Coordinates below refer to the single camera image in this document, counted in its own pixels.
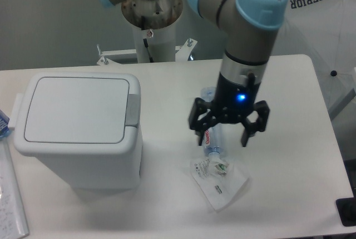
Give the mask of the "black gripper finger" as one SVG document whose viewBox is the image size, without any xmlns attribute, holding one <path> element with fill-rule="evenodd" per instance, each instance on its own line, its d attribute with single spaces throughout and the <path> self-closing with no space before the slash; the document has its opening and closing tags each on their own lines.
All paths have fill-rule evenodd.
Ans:
<svg viewBox="0 0 356 239">
<path fill-rule="evenodd" d="M 251 122 L 248 117 L 253 112 L 256 112 L 258 116 L 254 122 Z M 244 131 L 240 142 L 243 147 L 246 147 L 250 137 L 253 137 L 257 132 L 264 132 L 266 130 L 269 113 L 270 108 L 267 102 L 263 100 L 254 103 L 251 112 L 242 118 L 241 123 L 244 126 Z"/>
<path fill-rule="evenodd" d="M 202 146 L 205 132 L 215 125 L 213 103 L 196 97 L 188 117 L 189 129 L 195 131 L 197 143 Z"/>
</svg>

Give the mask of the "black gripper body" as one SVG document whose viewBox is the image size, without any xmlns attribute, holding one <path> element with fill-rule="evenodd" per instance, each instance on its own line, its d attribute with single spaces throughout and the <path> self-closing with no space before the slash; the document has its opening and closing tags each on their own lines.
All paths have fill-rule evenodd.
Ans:
<svg viewBox="0 0 356 239">
<path fill-rule="evenodd" d="M 246 75 L 243 84 L 232 82 L 220 74 L 211 103 L 212 115 L 220 123 L 236 124 L 246 122 L 247 116 L 254 111 L 262 114 L 263 101 L 255 101 L 259 87 L 252 72 Z"/>
</svg>

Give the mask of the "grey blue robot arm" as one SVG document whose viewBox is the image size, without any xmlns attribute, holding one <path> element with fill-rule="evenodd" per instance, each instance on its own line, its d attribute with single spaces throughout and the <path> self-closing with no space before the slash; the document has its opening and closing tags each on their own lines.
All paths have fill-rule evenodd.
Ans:
<svg viewBox="0 0 356 239">
<path fill-rule="evenodd" d="M 167 29 L 182 14 L 182 0 L 100 0 L 121 6 L 129 24 L 138 29 L 135 47 L 140 63 L 173 61 L 174 43 L 164 40 Z M 266 129 L 270 109 L 256 101 L 267 62 L 288 0 L 187 0 L 190 8 L 227 36 L 215 97 L 194 100 L 189 127 L 199 139 L 218 123 L 244 126 L 241 144 Z"/>
</svg>

